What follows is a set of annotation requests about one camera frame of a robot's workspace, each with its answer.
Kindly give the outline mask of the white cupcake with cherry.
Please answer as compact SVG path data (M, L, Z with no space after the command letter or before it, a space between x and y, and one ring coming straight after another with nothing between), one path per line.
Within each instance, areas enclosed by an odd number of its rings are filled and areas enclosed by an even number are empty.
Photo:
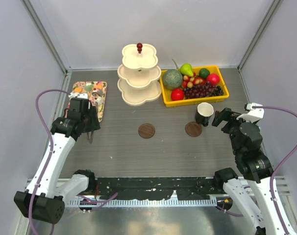
M104 102L103 97L101 96L95 97L95 105L102 105L103 102Z

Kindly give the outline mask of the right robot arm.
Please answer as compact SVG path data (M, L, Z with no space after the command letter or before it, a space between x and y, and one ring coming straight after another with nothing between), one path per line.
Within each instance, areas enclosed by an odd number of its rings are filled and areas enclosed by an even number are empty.
M255 196L252 200L240 179L231 168L214 174L213 187L219 193L227 193L249 224L250 235L295 235L279 198L275 170L261 150L263 138L257 122L264 116L265 106L248 103L246 113L230 108L216 111L212 125L222 121L222 132L229 135L236 167Z

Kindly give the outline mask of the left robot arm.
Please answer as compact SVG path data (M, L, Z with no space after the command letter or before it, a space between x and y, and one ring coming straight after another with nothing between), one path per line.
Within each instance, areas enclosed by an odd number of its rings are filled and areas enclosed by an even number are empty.
M24 191L17 191L14 202L24 217L56 224L61 219L65 204L83 192L96 191L95 175L90 170L77 170L71 179L57 186L65 160L83 133L100 129L97 109L87 98L72 98L66 117L52 123L52 143L46 149L42 162Z

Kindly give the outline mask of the metal tongs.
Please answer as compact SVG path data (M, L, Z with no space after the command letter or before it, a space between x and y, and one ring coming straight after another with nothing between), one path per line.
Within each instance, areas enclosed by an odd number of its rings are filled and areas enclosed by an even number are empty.
M96 106L91 106L89 109L89 114L86 118L86 133L87 133L87 140L89 144L92 144L94 131L100 129L100 123L98 119L98 108Z

